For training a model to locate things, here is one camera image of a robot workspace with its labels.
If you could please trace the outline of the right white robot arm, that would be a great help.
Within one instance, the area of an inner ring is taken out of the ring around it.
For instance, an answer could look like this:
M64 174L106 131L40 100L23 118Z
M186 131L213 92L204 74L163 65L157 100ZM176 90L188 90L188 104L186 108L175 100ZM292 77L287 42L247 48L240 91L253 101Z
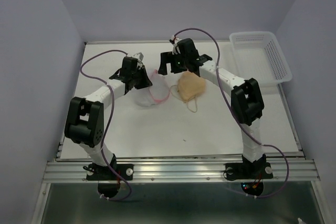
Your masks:
M170 39L173 49L161 53L158 73L167 75L167 65L171 73L189 71L197 76L217 85L222 95L229 95L230 102L224 100L241 128L243 139L243 157L247 161L242 163L241 170L244 175L253 177L260 172L258 160L264 155L262 143L256 138L259 136L259 119L265 108L261 90L257 80L246 80L219 67L218 61L210 56L200 55L190 38Z

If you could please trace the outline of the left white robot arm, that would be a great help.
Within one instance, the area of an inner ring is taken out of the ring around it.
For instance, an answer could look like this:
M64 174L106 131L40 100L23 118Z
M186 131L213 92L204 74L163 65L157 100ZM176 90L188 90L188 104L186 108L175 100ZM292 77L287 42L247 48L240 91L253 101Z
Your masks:
M71 99L65 124L65 137L80 145L99 166L99 173L106 179L113 178L117 166L112 163L114 154L108 150L103 138L106 135L104 122L105 109L114 109L116 99L126 95L132 89L144 89L152 82L142 62L144 55L127 55L122 66L103 86L90 95Z

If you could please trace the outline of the white mesh laundry bag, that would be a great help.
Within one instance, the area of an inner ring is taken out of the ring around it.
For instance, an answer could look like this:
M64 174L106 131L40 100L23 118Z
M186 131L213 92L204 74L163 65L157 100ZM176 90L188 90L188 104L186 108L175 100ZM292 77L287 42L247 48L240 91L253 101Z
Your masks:
M149 80L152 86L135 90L134 102L142 107L152 107L164 103L170 96L170 91L165 77L158 73L157 69L151 69Z

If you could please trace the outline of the beige bra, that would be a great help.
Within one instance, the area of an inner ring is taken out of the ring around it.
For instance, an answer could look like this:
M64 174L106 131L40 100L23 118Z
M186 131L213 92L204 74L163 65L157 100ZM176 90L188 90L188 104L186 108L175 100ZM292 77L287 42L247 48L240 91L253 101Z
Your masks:
M192 113L198 111L197 98L206 91L206 80L189 71L183 72L170 94L182 101Z

